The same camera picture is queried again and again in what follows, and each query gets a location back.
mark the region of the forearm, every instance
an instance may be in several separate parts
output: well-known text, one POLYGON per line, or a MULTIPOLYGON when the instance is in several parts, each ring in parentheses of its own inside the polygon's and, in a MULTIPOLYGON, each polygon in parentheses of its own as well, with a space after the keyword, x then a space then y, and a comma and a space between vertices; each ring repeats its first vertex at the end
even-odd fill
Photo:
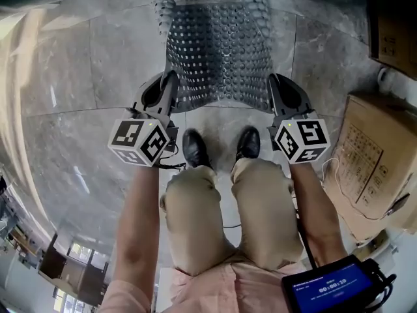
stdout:
POLYGON ((298 213, 311 252, 319 265, 345 257, 338 214, 311 164, 290 165, 298 213))
POLYGON ((158 168, 136 170, 117 231, 114 278, 140 287, 150 300, 158 260, 158 185, 158 168))

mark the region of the gray marble floor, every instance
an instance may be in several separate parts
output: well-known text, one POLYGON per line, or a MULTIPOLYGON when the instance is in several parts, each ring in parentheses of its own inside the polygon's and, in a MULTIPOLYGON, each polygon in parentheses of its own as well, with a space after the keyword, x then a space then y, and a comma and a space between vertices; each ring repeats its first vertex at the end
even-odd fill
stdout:
MULTIPOLYGON (((59 233, 107 255, 113 250, 117 219, 134 170, 107 149, 109 131, 138 87, 163 71, 165 64, 151 1, 61 1, 56 8, 28 13, 2 41, 0 50, 5 58, 0 68, 0 94, 18 96, 19 105, 13 103, 21 114, 18 131, 23 146, 22 140, 16 145, 25 153, 22 167, 33 180, 48 219, 38 221, 49 222, 59 233), (25 82, 11 87, 23 68, 25 82)), ((379 71, 379 65, 367 57, 364 6, 320 0, 269 0, 269 4, 274 69, 306 90, 325 119, 334 145, 347 94, 372 90, 379 71)), ((10 160, 10 134, 6 133, 17 122, 10 115, 0 118, 7 120, 0 122, 4 146, 0 147, 0 162, 10 180, 20 186, 21 175, 16 173, 16 161, 10 160)), ((194 127, 206 138, 218 172, 225 226, 240 223, 229 172, 243 126, 260 130, 261 156, 283 164, 289 173, 283 156, 272 152, 266 130, 271 115, 229 101, 175 114, 172 120, 179 127, 179 148, 186 128, 194 127)), ((330 154, 331 150, 314 165, 319 174, 330 154)), ((180 153, 168 162, 183 160, 180 153)), ((175 170, 160 172, 161 194, 175 174, 175 170)), ((33 190, 23 192, 28 208, 34 209, 33 190)), ((159 265, 169 266, 163 214, 161 219, 159 265)), ((232 243, 239 243, 240 228, 225 232, 232 243)))

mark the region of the khaki pants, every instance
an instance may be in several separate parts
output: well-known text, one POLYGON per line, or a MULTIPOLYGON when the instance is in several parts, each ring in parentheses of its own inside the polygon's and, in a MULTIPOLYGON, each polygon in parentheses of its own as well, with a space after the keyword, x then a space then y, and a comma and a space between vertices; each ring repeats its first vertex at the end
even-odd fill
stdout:
POLYGON ((303 246, 291 199, 293 182, 284 176, 281 166, 249 158, 235 164, 232 193, 242 224, 237 249, 223 232, 215 178, 209 167, 190 168, 174 176, 162 196, 176 268, 195 276, 237 252, 267 270, 299 259, 303 246))

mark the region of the small display screen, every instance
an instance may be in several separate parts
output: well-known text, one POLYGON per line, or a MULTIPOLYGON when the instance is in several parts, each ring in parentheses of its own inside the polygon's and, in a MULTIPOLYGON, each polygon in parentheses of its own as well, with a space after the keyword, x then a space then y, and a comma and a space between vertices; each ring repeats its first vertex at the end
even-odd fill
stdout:
POLYGON ((341 303, 372 285, 371 280, 352 263, 340 270, 293 285, 303 313, 320 312, 341 303))

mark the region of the cardboard box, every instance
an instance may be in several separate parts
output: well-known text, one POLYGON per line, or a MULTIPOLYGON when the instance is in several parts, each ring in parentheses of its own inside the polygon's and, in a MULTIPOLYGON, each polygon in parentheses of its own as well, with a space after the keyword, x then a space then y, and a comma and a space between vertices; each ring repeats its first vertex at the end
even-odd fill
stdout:
POLYGON ((324 189, 357 241, 387 225, 417 230, 417 110, 405 101, 348 97, 324 189))
POLYGON ((370 57, 417 80, 415 0, 368 0, 370 57))

